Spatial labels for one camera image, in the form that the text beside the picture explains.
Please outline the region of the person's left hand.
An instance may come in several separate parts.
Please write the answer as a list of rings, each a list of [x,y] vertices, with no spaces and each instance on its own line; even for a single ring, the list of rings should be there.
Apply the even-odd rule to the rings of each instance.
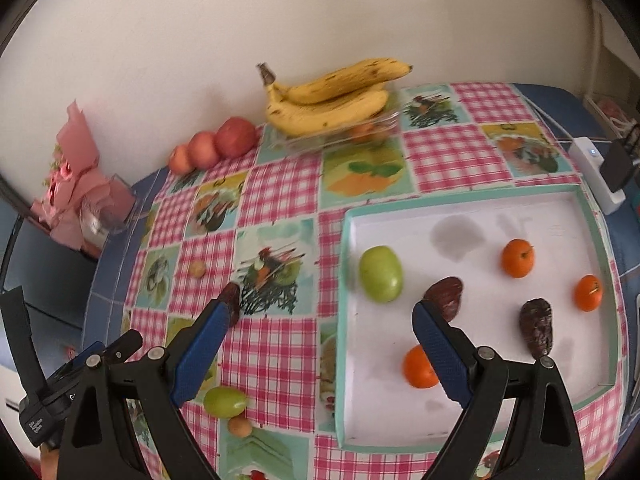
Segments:
[[[40,451],[40,478],[42,480],[56,480],[58,478],[58,460],[60,459],[60,450],[58,448],[50,448],[47,443],[43,443],[39,447]]]

